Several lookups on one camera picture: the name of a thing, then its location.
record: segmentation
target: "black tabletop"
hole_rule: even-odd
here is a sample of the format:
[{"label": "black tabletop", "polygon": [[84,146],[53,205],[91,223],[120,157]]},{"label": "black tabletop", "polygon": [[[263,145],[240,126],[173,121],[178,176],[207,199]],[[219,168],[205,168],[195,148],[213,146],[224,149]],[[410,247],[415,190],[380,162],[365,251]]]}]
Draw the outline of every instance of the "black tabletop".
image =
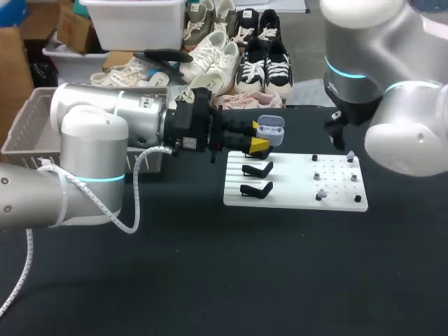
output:
[{"label": "black tabletop", "polygon": [[[338,154],[323,131],[331,112],[282,112],[278,151]],[[365,130],[346,131],[365,213],[227,207],[226,154],[211,165],[209,153],[182,153],[142,178],[136,234],[35,230],[32,269],[0,335],[446,335],[448,175],[387,171],[365,153]],[[127,184],[128,225],[133,207]],[[0,234],[1,302],[25,254],[25,231]]]}]

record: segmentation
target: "white sneaker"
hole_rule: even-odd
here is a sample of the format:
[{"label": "white sneaker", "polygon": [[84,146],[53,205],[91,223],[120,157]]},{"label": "white sneaker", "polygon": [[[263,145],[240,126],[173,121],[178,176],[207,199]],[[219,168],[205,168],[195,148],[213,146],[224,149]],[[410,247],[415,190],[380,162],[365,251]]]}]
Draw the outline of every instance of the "white sneaker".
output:
[{"label": "white sneaker", "polygon": [[213,97],[227,93],[233,86],[238,61],[238,45],[235,42],[230,42],[224,50],[216,50],[209,70],[204,75],[197,77],[190,87],[207,88]]},{"label": "white sneaker", "polygon": [[129,62],[124,65],[117,65],[117,66],[111,67],[111,69],[115,69],[120,72],[124,72],[124,73],[134,72],[134,73],[143,74],[143,75],[149,74],[149,72],[151,70],[153,70],[153,68],[154,68],[154,66],[152,66],[151,64],[149,64],[137,57],[132,57],[129,60]]},{"label": "white sneaker", "polygon": [[94,86],[102,88],[111,88],[115,86],[152,86],[146,81],[146,75],[136,72],[121,72],[115,69],[110,70],[108,73],[94,73],[90,77],[90,82]]},{"label": "white sneaker", "polygon": [[193,57],[191,63],[182,63],[179,71],[183,73],[183,79],[190,84],[197,77],[205,74],[214,62],[216,50],[224,49],[227,44],[227,34],[224,31],[217,30],[207,35],[196,49],[190,51],[189,55]]}]

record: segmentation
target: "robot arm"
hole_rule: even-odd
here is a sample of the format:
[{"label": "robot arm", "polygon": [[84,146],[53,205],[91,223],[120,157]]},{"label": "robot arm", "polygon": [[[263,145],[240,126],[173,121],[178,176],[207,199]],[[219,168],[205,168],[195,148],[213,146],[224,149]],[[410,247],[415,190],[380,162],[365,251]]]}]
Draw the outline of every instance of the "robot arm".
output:
[{"label": "robot arm", "polygon": [[144,155],[209,149],[212,162],[224,148],[248,154],[269,150],[269,140],[255,138],[256,127],[224,119],[222,110],[210,108],[210,99],[208,90],[198,89],[194,104],[180,101],[171,110],[159,97],[77,84],[59,87],[52,98],[50,121],[61,134],[60,168],[78,185],[66,182],[63,174],[0,164],[0,230],[98,225],[112,220],[132,232],[115,221],[121,210],[128,146],[146,149]]},{"label": "robot arm", "polygon": [[325,90],[340,113],[325,124],[344,149],[342,129],[371,120],[367,153],[410,176],[448,171],[445,97],[448,27],[407,0],[321,0]]}]

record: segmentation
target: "white storage bin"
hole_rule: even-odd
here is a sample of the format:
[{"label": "white storage bin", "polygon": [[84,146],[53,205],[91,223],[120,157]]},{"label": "white storage bin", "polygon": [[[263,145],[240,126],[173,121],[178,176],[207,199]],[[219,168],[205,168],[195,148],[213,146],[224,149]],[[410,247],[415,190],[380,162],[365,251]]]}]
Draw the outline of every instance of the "white storage bin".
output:
[{"label": "white storage bin", "polygon": [[90,76],[97,72],[103,72],[103,64],[109,56],[105,54],[86,54],[84,56],[71,52],[58,52],[56,43],[49,43],[42,53],[55,64],[59,77],[66,83],[88,83]]},{"label": "white storage bin", "polygon": [[105,50],[182,46],[186,0],[80,0]]},{"label": "white storage bin", "polygon": [[251,6],[268,4],[270,0],[234,0],[237,6]]}]

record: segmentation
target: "white pegboard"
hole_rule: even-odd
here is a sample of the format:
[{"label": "white pegboard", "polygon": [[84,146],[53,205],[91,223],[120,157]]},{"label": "white pegboard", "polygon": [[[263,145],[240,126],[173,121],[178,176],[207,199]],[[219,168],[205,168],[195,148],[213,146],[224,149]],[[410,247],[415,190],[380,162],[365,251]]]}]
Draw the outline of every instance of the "white pegboard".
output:
[{"label": "white pegboard", "polygon": [[[274,168],[267,178],[244,176],[243,165],[263,170],[269,162]],[[320,174],[314,180],[314,174]],[[274,189],[265,199],[242,196],[241,184],[263,189],[273,182]],[[316,194],[324,189],[328,196],[321,201]],[[361,196],[359,203],[355,197]],[[282,209],[309,209],[364,212],[368,209],[363,176],[358,157],[347,162],[345,155],[319,155],[312,160],[312,154],[272,153],[265,161],[245,157],[241,152],[230,152],[225,175],[224,204],[236,207],[262,207]]]}]

